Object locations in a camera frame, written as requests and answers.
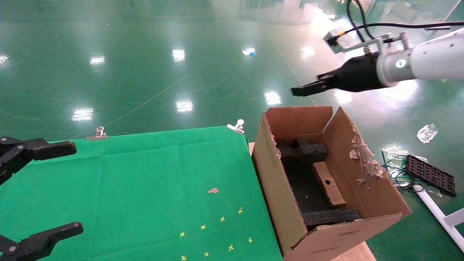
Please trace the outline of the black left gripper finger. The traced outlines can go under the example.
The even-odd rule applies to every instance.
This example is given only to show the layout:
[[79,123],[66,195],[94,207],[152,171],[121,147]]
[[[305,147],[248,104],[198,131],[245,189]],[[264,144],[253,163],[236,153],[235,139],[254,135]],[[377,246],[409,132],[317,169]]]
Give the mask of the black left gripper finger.
[[48,143],[43,138],[18,140],[1,137],[0,141],[0,184],[3,185],[13,174],[31,161],[43,161],[74,155],[77,152],[73,141]]
[[48,257],[59,241],[78,236],[83,233],[80,222],[72,222],[33,234],[28,238],[15,242],[0,236],[1,261],[37,261]]

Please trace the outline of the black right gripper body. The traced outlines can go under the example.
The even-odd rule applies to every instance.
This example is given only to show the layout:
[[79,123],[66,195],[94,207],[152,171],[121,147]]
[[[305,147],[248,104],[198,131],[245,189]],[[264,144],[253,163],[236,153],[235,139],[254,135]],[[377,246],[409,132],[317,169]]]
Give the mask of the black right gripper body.
[[378,54],[350,58],[336,70],[335,88],[343,91],[370,91],[384,88],[377,73]]

